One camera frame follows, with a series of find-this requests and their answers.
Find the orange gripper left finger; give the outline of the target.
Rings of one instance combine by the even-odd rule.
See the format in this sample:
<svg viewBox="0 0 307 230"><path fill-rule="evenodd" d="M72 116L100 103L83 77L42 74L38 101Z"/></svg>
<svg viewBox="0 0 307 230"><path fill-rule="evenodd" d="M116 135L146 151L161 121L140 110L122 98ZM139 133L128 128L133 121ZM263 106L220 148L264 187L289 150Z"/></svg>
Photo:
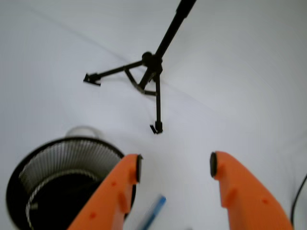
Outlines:
<svg viewBox="0 0 307 230"><path fill-rule="evenodd" d="M133 187L141 180L142 156L126 155L81 209L70 230L121 230L131 211Z"/></svg>

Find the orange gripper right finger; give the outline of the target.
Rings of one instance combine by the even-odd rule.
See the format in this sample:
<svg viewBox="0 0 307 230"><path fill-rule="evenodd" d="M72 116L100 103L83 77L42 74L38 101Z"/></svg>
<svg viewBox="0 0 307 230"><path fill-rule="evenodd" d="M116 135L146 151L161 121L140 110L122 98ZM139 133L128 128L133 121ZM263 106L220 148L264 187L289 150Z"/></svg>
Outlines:
<svg viewBox="0 0 307 230"><path fill-rule="evenodd" d="M210 169L219 182L221 206L232 230L291 230L293 226L270 191L235 157L211 153Z"/></svg>

